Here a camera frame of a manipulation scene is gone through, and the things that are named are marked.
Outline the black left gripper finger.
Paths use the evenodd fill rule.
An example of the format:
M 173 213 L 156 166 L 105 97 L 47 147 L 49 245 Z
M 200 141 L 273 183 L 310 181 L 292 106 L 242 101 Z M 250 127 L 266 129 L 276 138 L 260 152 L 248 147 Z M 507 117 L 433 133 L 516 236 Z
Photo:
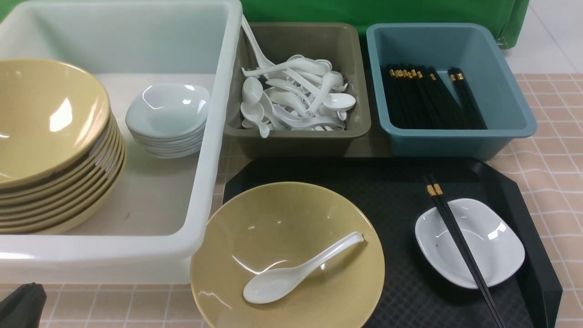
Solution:
M 38 328 L 46 303 L 42 284 L 22 284 L 0 303 L 2 328 Z

